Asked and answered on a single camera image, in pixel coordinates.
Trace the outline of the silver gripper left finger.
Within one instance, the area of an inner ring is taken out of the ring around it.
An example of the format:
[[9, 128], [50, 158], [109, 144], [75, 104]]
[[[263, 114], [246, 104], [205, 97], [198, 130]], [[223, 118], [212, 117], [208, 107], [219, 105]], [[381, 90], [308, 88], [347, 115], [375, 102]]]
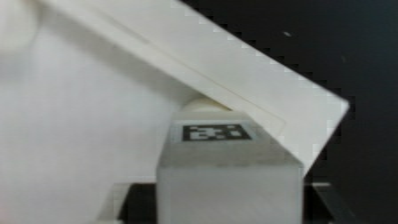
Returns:
[[118, 183], [112, 186], [96, 224], [157, 224], [155, 187], [155, 183]]

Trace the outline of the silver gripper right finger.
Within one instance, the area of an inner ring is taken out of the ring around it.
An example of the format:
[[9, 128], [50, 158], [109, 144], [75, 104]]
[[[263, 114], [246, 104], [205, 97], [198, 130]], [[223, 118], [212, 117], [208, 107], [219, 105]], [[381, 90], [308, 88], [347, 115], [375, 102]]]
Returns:
[[356, 215], [329, 182], [306, 185], [303, 224], [356, 224]]

